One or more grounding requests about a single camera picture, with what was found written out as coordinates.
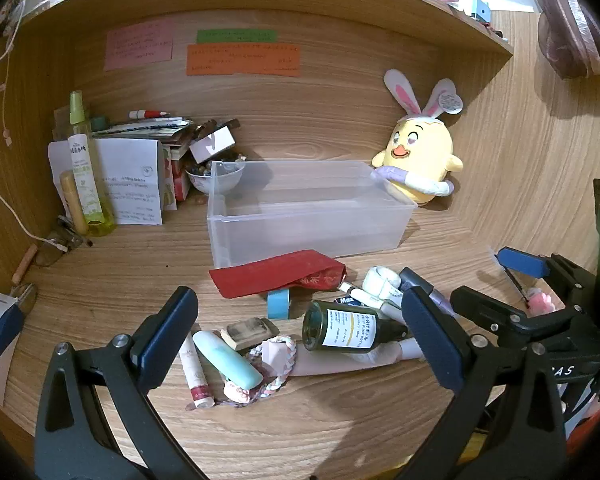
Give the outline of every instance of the metal bolt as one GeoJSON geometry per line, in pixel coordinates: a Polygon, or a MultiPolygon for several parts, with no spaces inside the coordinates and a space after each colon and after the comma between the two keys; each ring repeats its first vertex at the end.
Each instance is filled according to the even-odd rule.
{"type": "Polygon", "coordinates": [[[65,354],[68,349],[69,349],[69,343],[58,343],[56,345],[56,354],[58,354],[58,355],[65,354]]]}
{"type": "Polygon", "coordinates": [[[534,354],[542,355],[546,352],[546,348],[542,343],[531,343],[531,349],[534,354]]]}
{"type": "Polygon", "coordinates": [[[129,343],[129,336],[127,334],[118,334],[111,340],[111,342],[116,348],[122,348],[129,343]]]}
{"type": "Polygon", "coordinates": [[[485,336],[481,334],[476,334],[471,336],[471,344],[474,345],[476,348],[484,348],[489,344],[489,341],[487,341],[487,338],[485,338],[485,336]]]}

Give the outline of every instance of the clear plastic bin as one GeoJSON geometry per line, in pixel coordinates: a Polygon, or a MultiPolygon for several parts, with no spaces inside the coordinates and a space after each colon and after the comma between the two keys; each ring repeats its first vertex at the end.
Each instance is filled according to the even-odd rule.
{"type": "Polygon", "coordinates": [[[371,171],[355,160],[214,162],[206,217],[214,265],[302,249],[337,257],[396,248],[417,205],[371,171]],[[223,177],[236,171],[227,190],[223,177]]]}

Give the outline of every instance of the red pouch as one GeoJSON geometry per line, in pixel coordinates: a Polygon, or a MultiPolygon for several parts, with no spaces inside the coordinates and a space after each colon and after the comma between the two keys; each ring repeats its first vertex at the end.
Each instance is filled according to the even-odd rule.
{"type": "Polygon", "coordinates": [[[347,267],[314,250],[274,256],[237,267],[209,271],[224,298],[303,286],[314,290],[334,290],[344,279],[347,267]]]}

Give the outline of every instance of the pink sticky note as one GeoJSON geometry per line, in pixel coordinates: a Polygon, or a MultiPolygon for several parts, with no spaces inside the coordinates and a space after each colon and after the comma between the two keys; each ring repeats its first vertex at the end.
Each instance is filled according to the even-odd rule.
{"type": "Polygon", "coordinates": [[[172,46],[173,22],[169,18],[110,30],[104,70],[168,61],[172,46]]]}

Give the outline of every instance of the yellow chick plush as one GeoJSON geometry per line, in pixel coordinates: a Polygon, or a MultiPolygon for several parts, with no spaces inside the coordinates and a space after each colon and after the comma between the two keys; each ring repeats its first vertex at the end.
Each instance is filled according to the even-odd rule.
{"type": "Polygon", "coordinates": [[[386,168],[379,174],[390,179],[395,187],[417,204],[425,204],[434,196],[450,194],[453,184],[444,180],[446,172],[462,170],[462,161],[453,155],[451,135],[436,117],[443,111],[460,111],[462,101],[456,96],[455,85],[449,79],[440,81],[422,112],[409,81],[401,72],[389,70],[384,82],[394,98],[407,110],[407,116],[398,121],[386,149],[378,153],[371,164],[375,168],[398,168],[398,171],[389,172],[387,170],[390,168],[386,168]],[[451,97],[441,99],[441,94],[451,97]]]}

